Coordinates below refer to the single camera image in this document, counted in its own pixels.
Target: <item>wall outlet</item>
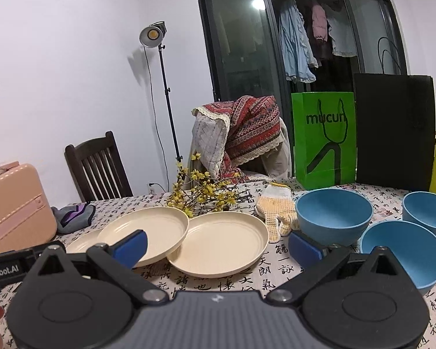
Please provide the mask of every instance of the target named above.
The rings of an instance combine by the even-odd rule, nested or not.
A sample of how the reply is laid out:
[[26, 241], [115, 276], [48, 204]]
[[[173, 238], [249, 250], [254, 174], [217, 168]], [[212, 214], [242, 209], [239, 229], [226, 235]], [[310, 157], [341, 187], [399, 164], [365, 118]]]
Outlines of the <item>wall outlet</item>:
[[148, 183], [147, 184], [147, 189], [148, 189], [150, 195], [155, 195], [155, 189], [153, 188], [153, 185]]

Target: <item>pink clothing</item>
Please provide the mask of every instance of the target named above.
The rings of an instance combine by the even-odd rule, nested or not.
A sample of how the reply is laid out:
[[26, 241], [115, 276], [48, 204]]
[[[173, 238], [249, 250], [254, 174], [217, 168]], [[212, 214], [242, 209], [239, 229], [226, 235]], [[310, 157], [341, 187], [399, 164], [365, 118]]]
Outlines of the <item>pink clothing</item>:
[[313, 36], [316, 40], [328, 41], [328, 23], [324, 9], [314, 3], [312, 8]]

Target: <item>lamp head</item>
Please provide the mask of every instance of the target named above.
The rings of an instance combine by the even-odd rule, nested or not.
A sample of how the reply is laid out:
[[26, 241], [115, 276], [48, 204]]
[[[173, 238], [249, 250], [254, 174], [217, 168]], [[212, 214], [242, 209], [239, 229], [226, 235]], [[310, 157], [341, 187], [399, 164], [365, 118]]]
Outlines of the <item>lamp head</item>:
[[147, 26], [140, 32], [139, 41], [147, 48], [154, 48], [161, 44], [166, 34], [164, 21]]

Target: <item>patterned blanket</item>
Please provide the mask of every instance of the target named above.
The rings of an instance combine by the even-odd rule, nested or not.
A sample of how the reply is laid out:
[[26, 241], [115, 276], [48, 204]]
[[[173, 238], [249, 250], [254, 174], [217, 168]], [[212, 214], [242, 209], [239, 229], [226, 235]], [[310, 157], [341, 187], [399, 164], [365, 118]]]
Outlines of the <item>patterned blanket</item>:
[[243, 96], [237, 101], [215, 102], [192, 111], [196, 122], [193, 144], [213, 178], [244, 174], [237, 168], [283, 141], [275, 97]]

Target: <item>calligraphy tablecloth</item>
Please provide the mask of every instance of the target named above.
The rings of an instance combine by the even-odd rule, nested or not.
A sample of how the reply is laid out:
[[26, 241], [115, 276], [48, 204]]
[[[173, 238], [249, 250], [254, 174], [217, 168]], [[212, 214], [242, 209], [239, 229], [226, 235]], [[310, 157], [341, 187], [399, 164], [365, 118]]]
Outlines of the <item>calligraphy tablecloth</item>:
[[[240, 185], [240, 188], [248, 189], [252, 197], [247, 202], [236, 206], [233, 210], [254, 213], [256, 198], [262, 194], [267, 184], [268, 182], [266, 181], [254, 181]], [[287, 180], [286, 184], [291, 187], [295, 200], [305, 193], [296, 180]], [[373, 203], [375, 212], [372, 221], [401, 218], [401, 203], [407, 193], [406, 191], [359, 184], [339, 187], [360, 193]], [[103, 228], [124, 214], [145, 207], [162, 206], [165, 204], [165, 200], [166, 195], [144, 195], [93, 202], [96, 206], [96, 213], [92, 225], [74, 234], [62, 236], [59, 239], [65, 245], [68, 245], [77, 237]], [[276, 244], [269, 244], [262, 257], [252, 267], [245, 269], [239, 274], [220, 279], [202, 279], [185, 275], [171, 266], [166, 259], [134, 271], [168, 292], [171, 298], [174, 297], [178, 290], [260, 290], [263, 295], [266, 295], [267, 292], [303, 271], [300, 265], [289, 256], [287, 247], [287, 237]], [[0, 289], [0, 305], [5, 309], [10, 303], [17, 286], [17, 284], [14, 284]], [[431, 321], [418, 347], [436, 349], [436, 286], [424, 298], [430, 309]], [[4, 319], [0, 322], [0, 333], [3, 336], [5, 348], [15, 349], [16, 345], [6, 327]]]

